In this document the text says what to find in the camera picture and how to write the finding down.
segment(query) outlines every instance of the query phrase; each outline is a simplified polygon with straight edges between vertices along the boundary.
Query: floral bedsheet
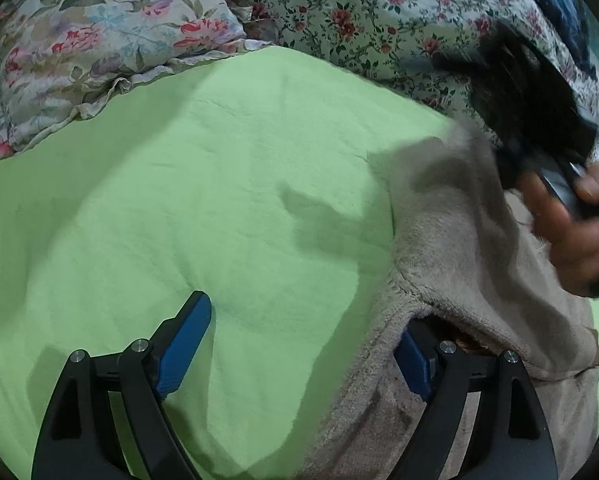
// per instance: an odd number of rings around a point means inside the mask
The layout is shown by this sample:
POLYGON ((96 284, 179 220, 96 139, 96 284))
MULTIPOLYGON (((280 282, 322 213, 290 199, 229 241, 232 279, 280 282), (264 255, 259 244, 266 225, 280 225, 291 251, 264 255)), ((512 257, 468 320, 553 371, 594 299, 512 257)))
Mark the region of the floral bedsheet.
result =
MULTIPOLYGON (((441 49, 474 47, 494 20, 508 19, 561 70, 599 124, 599 83, 576 67, 534 0, 250 1, 253 19, 274 20, 280 44, 384 83, 450 116, 475 116, 467 81, 422 70, 422 60, 441 49)), ((593 158, 599 160, 599 136, 593 158)))

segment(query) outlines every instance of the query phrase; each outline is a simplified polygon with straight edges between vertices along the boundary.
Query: metal screw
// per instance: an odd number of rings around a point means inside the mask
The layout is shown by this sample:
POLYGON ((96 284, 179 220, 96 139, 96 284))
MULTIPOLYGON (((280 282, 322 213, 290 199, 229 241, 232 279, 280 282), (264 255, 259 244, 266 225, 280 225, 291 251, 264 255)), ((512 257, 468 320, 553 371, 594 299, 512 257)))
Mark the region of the metal screw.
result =
POLYGON ((505 350, 503 353, 503 358, 509 363, 519 362, 519 356, 517 355, 517 352, 514 352, 513 350, 505 350))
POLYGON ((442 341, 439 343, 439 349, 444 354, 454 354, 457 351, 457 345, 452 341, 442 341))
POLYGON ((84 357, 86 357, 86 352, 84 352, 83 350, 75 350, 73 353, 70 354, 70 360, 73 363, 80 363, 84 360, 84 357))
POLYGON ((148 339, 135 339, 130 347, 134 352, 141 353, 148 348, 148 339))

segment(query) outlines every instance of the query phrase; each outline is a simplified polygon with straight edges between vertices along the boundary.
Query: green fleece fabric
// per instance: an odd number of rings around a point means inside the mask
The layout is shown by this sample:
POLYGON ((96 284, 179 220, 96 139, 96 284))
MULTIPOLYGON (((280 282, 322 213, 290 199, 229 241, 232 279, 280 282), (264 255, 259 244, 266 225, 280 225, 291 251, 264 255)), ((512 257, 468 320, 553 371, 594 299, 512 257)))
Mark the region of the green fleece fabric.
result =
MULTIPOLYGON (((0 162, 0 455, 30 477, 71 351, 214 322, 166 402, 202 474, 292 474, 390 260, 390 150, 447 119, 280 47, 116 96, 0 162)), ((142 472, 114 399, 125 451, 142 472)))

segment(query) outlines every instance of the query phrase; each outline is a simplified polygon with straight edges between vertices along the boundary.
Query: hand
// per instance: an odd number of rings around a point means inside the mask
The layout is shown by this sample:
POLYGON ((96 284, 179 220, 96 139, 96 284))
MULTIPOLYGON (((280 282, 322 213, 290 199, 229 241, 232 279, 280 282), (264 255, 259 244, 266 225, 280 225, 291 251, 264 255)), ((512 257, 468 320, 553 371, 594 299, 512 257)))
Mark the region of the hand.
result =
MULTIPOLYGON (((551 244, 550 261, 562 286, 577 296, 588 295, 589 283, 599 279, 599 218, 574 222, 535 173, 523 174, 518 188, 534 218, 534 234, 551 244)), ((599 164, 588 168, 575 191, 585 202, 599 204, 599 164)))

